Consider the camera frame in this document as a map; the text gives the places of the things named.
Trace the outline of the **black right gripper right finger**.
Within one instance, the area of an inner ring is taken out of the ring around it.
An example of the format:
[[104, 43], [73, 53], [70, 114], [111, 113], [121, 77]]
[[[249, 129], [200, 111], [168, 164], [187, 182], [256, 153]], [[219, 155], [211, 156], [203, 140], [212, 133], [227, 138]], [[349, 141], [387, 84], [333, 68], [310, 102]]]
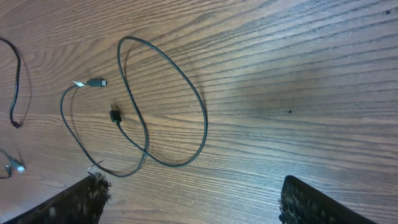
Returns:
[[293, 175], [284, 179], [279, 209], [283, 224], [376, 224]]

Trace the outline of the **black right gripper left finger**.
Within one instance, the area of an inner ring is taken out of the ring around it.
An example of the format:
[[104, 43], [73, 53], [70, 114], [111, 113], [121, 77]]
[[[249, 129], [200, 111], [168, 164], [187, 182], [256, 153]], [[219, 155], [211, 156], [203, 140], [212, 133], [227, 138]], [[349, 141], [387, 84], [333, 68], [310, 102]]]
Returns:
[[104, 206], [111, 199], [111, 183], [104, 174], [95, 170], [98, 167], [99, 162], [91, 165], [87, 168], [87, 177], [7, 222], [99, 223]]

